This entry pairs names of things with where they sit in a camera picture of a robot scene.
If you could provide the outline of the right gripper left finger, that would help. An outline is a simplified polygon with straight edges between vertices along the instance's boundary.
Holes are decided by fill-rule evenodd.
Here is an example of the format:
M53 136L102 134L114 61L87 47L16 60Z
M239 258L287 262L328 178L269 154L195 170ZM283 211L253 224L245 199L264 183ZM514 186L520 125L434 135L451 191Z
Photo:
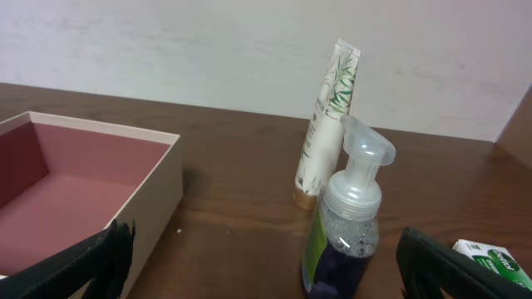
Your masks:
M109 228L1 280L1 297L121 297L132 265L135 226L111 221Z

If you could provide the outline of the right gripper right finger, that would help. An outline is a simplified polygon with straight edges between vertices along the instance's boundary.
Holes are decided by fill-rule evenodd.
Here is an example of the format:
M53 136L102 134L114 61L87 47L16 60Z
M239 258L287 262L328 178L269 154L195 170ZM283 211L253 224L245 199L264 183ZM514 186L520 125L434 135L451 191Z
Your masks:
M396 258L407 299L531 299L531 290L415 228L403 228Z

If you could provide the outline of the clear foam pump bottle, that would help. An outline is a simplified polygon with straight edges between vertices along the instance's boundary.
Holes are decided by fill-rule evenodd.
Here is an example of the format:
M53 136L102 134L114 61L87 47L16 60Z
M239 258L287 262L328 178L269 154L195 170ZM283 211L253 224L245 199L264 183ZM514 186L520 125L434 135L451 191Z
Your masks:
M318 197L301 261L307 298L353 298L377 250L380 167L393 163L394 145L352 115L341 118L347 166Z

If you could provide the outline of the white bamboo print lotion tube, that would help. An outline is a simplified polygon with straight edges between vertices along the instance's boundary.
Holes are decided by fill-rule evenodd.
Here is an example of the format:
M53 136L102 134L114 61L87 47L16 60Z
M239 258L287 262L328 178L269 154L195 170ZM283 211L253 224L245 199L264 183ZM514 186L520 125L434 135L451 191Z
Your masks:
M332 176L340 153L344 129L341 118L349 114L360 51L337 40L308 124L293 186L294 202L313 209L321 187Z

